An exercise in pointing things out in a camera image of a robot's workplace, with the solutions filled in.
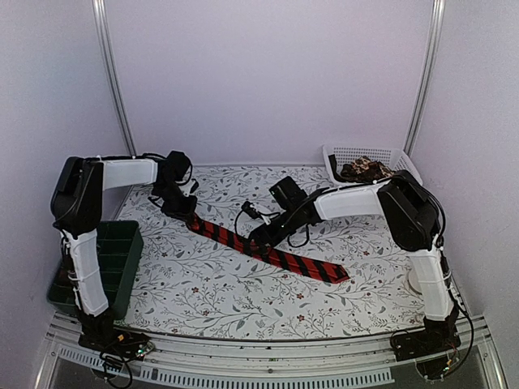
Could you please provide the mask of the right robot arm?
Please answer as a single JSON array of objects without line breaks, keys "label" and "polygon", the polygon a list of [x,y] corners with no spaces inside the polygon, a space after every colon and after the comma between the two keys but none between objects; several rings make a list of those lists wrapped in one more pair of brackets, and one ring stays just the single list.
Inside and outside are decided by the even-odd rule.
[{"label": "right robot arm", "polygon": [[320,188],[307,194],[291,177],[270,190],[283,212],[254,229],[249,237],[259,245],[276,246],[308,224],[349,216],[382,215],[393,242],[410,257],[425,306],[427,323],[419,336],[425,353],[437,353],[451,338],[445,323],[457,319],[444,259],[444,213],[435,197],[406,170],[376,183]]}]

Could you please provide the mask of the red black striped tie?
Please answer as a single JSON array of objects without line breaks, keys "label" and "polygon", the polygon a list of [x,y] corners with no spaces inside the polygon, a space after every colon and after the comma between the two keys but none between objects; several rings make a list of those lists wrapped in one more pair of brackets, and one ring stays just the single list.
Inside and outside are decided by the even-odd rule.
[{"label": "red black striped tie", "polygon": [[235,232],[203,220],[196,214],[187,219],[186,226],[193,233],[207,237],[241,254],[307,278],[330,284],[340,284],[350,279],[348,272],[340,264],[291,254],[270,246],[257,246],[254,243],[246,242]]}]

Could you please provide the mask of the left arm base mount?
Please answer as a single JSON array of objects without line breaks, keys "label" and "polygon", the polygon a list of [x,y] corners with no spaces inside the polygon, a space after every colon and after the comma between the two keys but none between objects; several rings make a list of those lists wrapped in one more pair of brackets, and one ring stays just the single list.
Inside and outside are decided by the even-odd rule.
[{"label": "left arm base mount", "polygon": [[127,374],[129,383],[126,387],[129,387],[133,381],[130,363],[142,361],[155,350],[151,338],[144,333],[117,329],[108,312],[96,317],[81,315],[79,320],[82,329],[79,345],[99,352],[104,375],[112,387],[116,387],[112,383],[115,370]]}]

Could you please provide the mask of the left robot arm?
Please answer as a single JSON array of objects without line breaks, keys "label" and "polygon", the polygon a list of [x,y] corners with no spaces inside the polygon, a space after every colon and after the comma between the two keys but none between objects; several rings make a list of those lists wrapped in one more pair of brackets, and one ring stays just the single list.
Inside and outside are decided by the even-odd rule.
[{"label": "left robot arm", "polygon": [[97,318],[109,309],[101,284],[97,259],[97,227],[101,222],[103,194],[107,190],[151,185],[152,199],[160,200],[161,212],[186,221],[195,212],[197,198],[189,191],[192,163],[184,152],[163,157],[72,156],[66,160],[55,187],[50,209],[53,227],[64,240],[71,259],[71,283],[75,304],[88,317]]}]

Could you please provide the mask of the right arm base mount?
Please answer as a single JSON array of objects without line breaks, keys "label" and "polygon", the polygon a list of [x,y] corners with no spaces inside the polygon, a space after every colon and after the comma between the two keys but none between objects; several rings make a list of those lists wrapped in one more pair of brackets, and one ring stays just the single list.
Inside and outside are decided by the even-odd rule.
[{"label": "right arm base mount", "polygon": [[461,337],[457,332],[456,320],[436,325],[424,319],[426,326],[423,330],[401,330],[390,336],[389,344],[397,361],[444,353],[442,357],[416,362],[416,370],[428,382],[443,381],[452,376],[465,364],[474,346],[474,322],[464,310],[461,313],[470,326],[470,341],[463,356],[460,353]]}]

